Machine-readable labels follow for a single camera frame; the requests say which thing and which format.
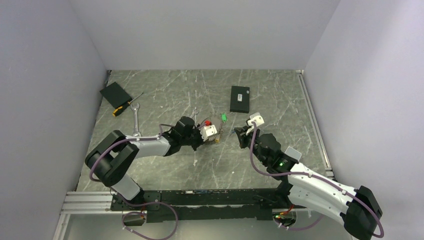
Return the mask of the steel key holder plate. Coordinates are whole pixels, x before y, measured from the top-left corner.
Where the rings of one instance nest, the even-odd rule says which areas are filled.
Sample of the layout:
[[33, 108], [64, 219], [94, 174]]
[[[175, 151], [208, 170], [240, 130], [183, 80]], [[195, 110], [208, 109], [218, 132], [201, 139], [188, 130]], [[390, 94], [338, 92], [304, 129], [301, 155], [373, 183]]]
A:
[[224, 125], [226, 124], [226, 122], [223, 122], [222, 121], [222, 119], [221, 119], [221, 114], [222, 113], [213, 113], [213, 114], [211, 114], [210, 116], [209, 116], [209, 118], [210, 118], [210, 121], [212, 122], [212, 124], [213, 125], [215, 125], [215, 127], [217, 128], [217, 131], [218, 131], [218, 134], [214, 137], [214, 139], [213, 140], [211, 140], [212, 142], [214, 142], [214, 143], [216, 143], [215, 142], [215, 139], [219, 139], [219, 141], [220, 141], [220, 139], [221, 139], [221, 137], [222, 137], [222, 134], [223, 134], [223, 128], [224, 128]]

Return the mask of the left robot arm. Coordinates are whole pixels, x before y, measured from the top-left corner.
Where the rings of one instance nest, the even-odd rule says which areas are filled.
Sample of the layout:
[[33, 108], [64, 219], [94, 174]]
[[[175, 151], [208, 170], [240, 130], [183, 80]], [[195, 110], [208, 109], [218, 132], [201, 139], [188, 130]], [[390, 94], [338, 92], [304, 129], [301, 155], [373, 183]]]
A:
[[171, 156], [184, 146], [196, 151], [208, 139], [203, 131], [208, 126], [183, 116], [175, 125], [170, 125], [169, 130], [161, 130], [153, 136], [129, 136], [114, 130], [86, 156], [88, 177], [115, 191], [129, 209], [137, 210], [146, 201], [143, 188], [127, 173], [133, 161]]

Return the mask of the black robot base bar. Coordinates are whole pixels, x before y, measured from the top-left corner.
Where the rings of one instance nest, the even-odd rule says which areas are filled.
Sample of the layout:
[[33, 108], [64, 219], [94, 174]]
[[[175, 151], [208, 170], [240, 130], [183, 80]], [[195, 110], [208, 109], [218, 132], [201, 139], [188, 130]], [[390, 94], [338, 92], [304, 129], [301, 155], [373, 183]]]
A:
[[270, 221], [274, 214], [294, 212], [292, 207], [276, 195], [274, 188], [201, 189], [201, 190], [147, 190], [148, 206], [130, 206], [113, 196], [113, 212], [142, 210], [147, 223], [189, 220], [255, 219]]

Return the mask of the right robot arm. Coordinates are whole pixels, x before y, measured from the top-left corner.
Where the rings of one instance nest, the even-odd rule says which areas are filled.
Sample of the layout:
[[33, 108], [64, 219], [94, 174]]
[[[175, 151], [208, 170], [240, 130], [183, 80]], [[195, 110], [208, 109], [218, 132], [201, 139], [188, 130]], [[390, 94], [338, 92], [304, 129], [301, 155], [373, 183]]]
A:
[[234, 128], [240, 148], [249, 150], [253, 169], [280, 181], [275, 194], [280, 207], [311, 209], [335, 220], [358, 240], [384, 237], [383, 211], [371, 189], [344, 185], [316, 173], [299, 161], [298, 151], [291, 147], [282, 151], [273, 134], [259, 132], [256, 125]]

